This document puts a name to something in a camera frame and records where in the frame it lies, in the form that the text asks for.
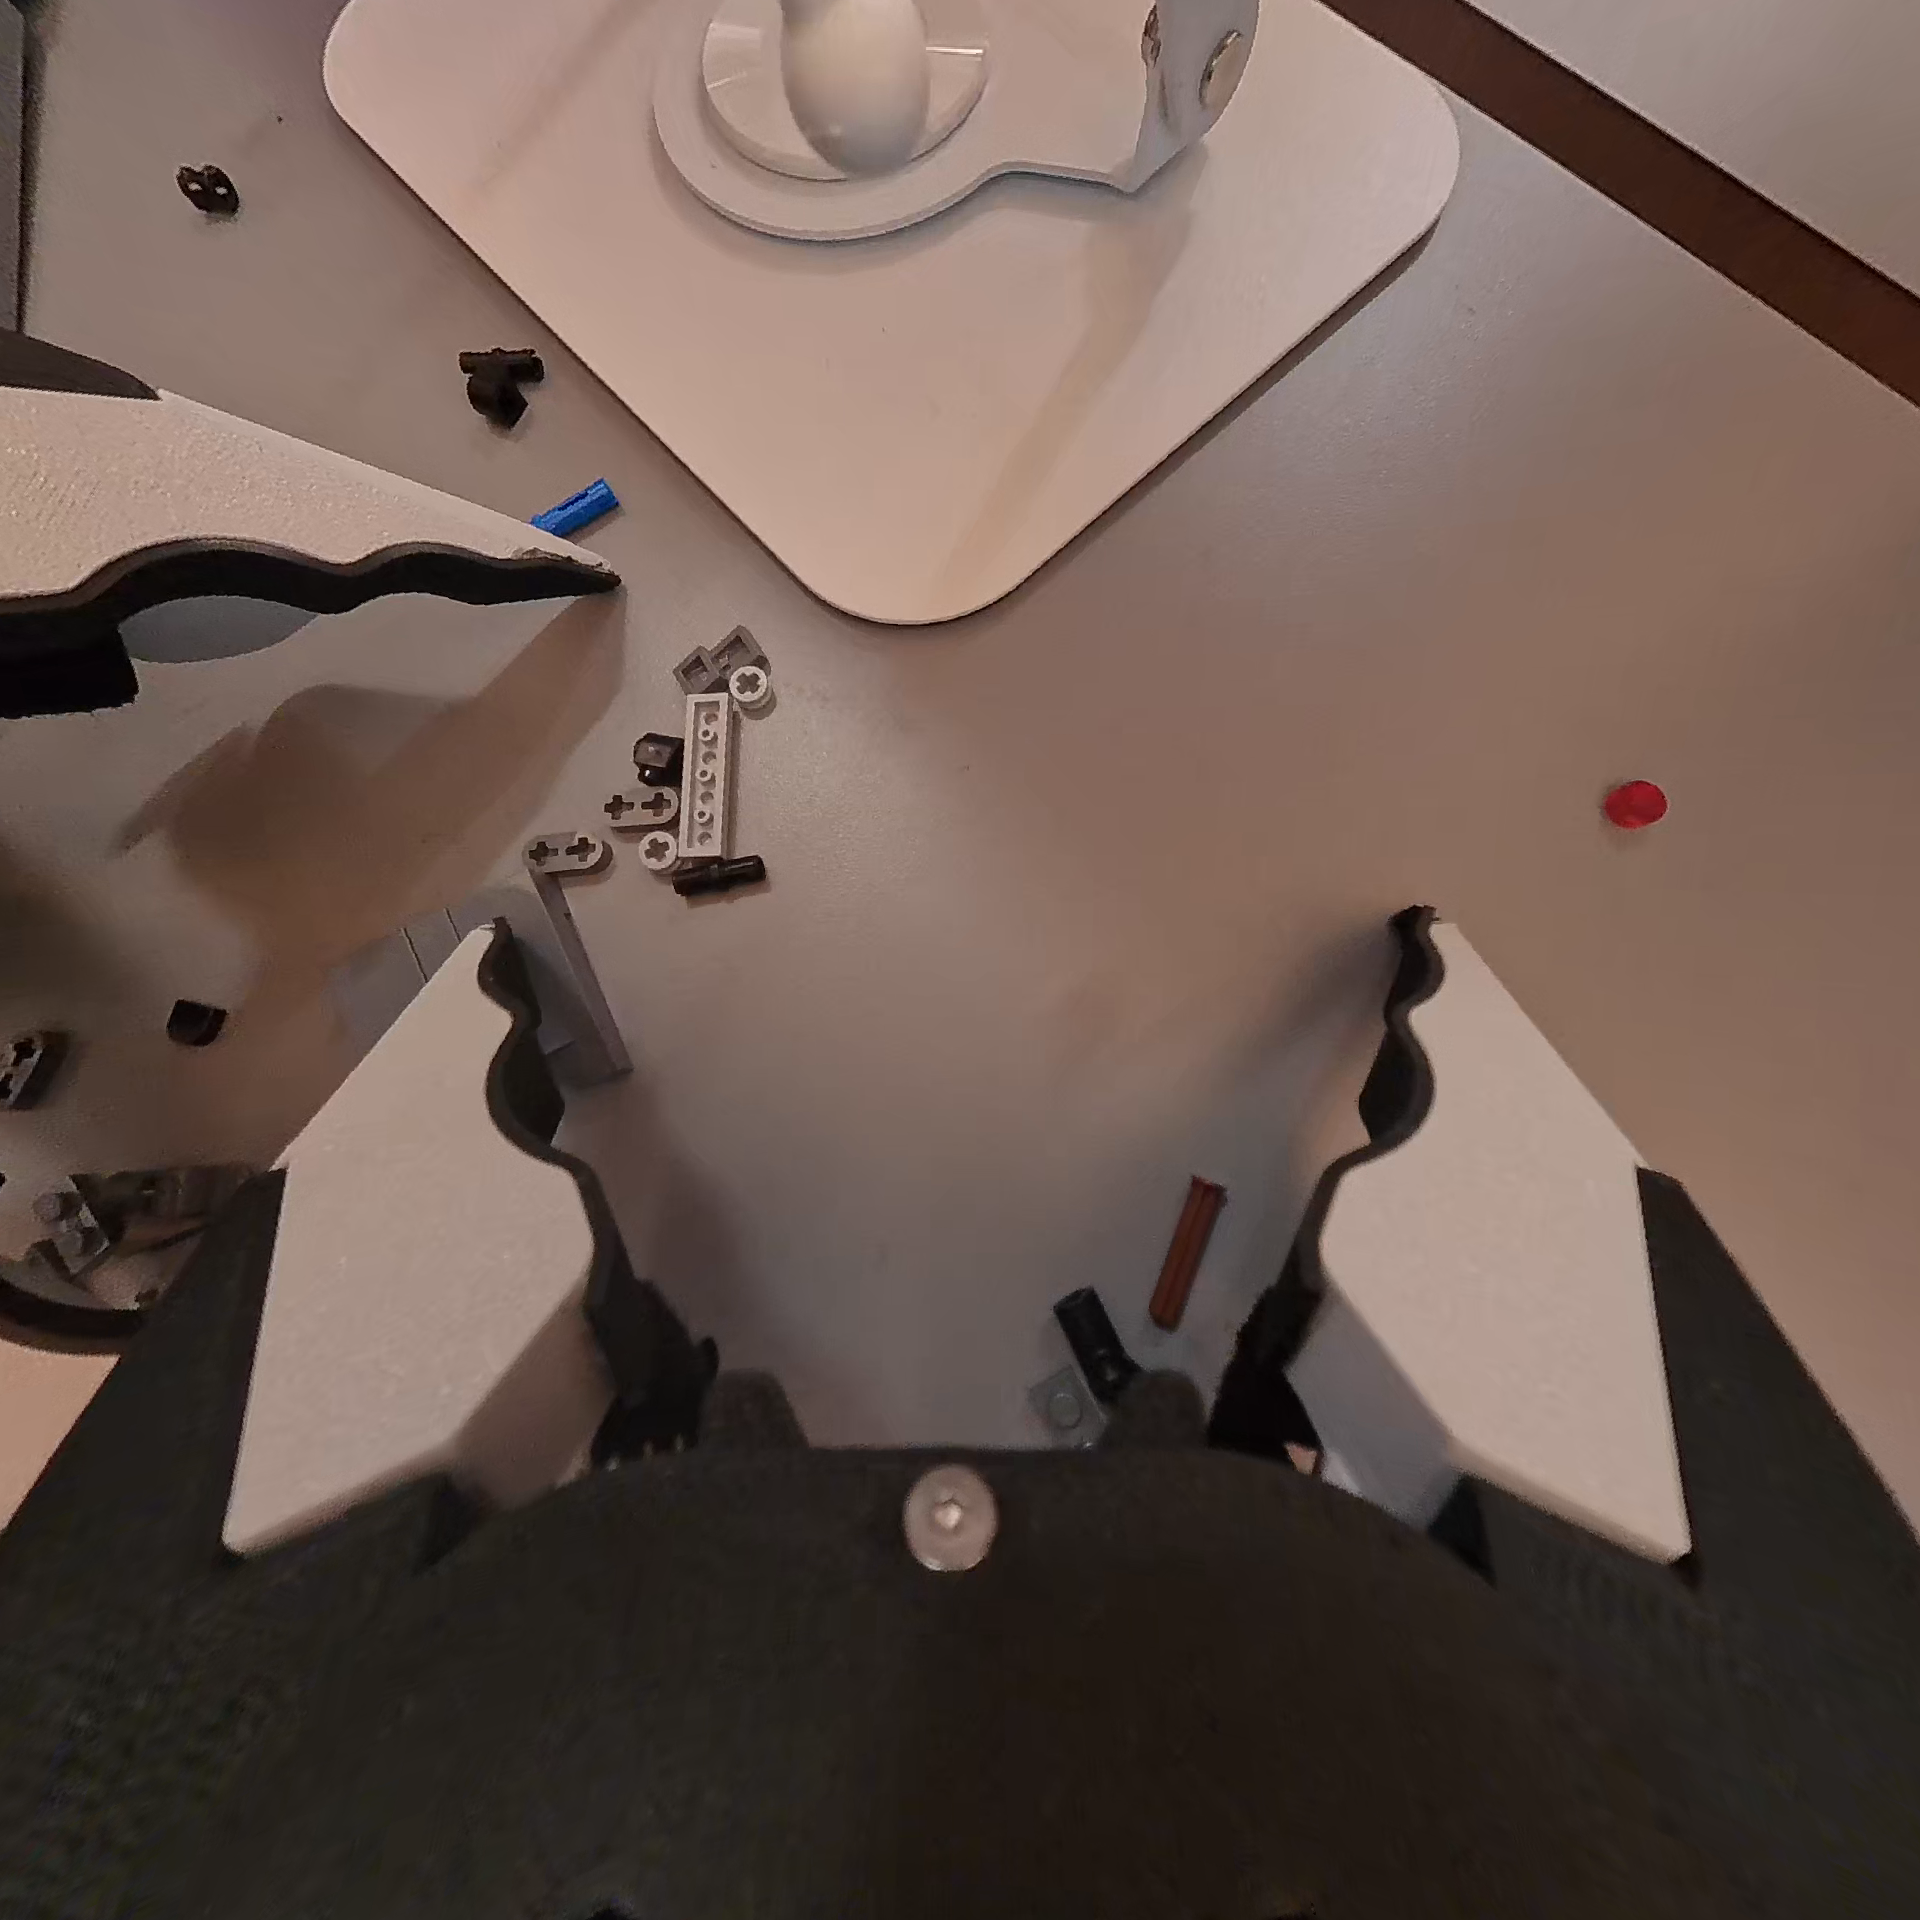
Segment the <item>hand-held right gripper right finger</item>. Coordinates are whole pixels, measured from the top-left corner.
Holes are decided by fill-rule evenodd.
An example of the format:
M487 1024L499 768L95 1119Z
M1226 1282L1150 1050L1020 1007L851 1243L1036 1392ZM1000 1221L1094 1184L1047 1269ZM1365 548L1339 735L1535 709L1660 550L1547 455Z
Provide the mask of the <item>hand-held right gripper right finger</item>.
M1692 1551L1640 1205L1646 1162L1426 906L1359 1087L1238 1331L1216 1448L1290 1463L1416 1528L1496 1491L1654 1566Z

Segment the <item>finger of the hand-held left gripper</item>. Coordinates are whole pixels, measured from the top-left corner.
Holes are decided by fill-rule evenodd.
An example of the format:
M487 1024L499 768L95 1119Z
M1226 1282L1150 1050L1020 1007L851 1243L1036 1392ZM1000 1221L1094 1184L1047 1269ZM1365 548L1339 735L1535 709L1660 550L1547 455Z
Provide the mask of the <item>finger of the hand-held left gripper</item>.
M527 520L197 399L5 389L5 717L130 704L123 627L180 600L331 618L402 595L508 608L618 584Z
M5 723L5 995L284 1005L492 876L621 682L621 599L317 618Z

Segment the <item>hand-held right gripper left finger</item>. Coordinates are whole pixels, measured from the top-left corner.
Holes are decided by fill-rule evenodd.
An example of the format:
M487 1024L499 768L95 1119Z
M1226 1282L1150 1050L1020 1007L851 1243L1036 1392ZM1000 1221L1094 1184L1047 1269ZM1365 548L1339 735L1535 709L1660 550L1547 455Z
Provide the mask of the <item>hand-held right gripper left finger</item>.
M560 1135L518 941L464 935L276 1162L223 1547L434 1486L493 1515L691 1451L715 1350Z

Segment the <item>light grey long lego plate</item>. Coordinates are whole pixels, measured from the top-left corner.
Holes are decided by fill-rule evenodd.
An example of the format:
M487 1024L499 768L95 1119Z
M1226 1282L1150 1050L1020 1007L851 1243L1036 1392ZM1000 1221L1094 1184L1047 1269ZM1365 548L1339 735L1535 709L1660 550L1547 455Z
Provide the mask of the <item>light grey long lego plate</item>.
M715 861L734 853L736 704L726 691L685 700L679 853Z

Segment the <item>large grey lego plate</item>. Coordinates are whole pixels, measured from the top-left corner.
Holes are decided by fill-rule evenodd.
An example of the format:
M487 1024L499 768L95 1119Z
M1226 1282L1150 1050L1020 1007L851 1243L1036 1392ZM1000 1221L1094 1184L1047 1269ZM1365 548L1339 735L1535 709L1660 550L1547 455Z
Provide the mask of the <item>large grey lego plate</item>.
M362 1061L420 995L460 941L503 922L541 1012L538 1043L565 1092L613 1083L632 1070L563 880L518 876L432 907L349 952L326 976L351 1058Z

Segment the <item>brown lego axle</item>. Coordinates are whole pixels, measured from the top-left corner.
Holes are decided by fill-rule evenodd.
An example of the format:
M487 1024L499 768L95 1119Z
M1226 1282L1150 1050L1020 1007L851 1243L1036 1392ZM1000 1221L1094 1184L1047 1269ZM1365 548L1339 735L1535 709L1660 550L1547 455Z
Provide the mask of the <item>brown lego axle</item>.
M1198 1270L1207 1260L1216 1223L1228 1205L1222 1184L1190 1175L1182 1211L1167 1237L1167 1248L1148 1299L1148 1323L1158 1333L1182 1326Z

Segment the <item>black angled lego connector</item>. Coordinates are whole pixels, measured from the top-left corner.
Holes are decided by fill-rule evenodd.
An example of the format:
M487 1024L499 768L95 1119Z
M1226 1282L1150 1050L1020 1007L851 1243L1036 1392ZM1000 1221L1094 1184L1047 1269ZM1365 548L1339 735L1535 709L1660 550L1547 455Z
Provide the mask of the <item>black angled lego connector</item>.
M1140 1368L1125 1348L1098 1288L1078 1287L1064 1293L1053 1302L1052 1314L1094 1402L1102 1406L1118 1403Z

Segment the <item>grey lego plate with hole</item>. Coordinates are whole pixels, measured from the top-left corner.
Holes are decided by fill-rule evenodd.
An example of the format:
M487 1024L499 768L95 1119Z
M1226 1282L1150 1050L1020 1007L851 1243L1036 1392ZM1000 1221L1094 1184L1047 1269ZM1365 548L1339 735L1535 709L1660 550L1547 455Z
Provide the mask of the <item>grey lego plate with hole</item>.
M1031 1416L1047 1446L1094 1448L1114 1414L1074 1362L1053 1367L1027 1387Z

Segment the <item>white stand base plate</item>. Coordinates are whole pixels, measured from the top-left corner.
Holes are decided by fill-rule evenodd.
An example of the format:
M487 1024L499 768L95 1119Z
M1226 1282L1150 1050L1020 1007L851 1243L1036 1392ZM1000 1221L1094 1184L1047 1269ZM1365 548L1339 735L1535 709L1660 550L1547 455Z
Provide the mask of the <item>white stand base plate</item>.
M1216 125L1134 194L1004 176L910 230L754 234L707 139L714 5L347 5L334 109L828 606L919 627L1050 560L1414 250L1435 84L1264 5Z

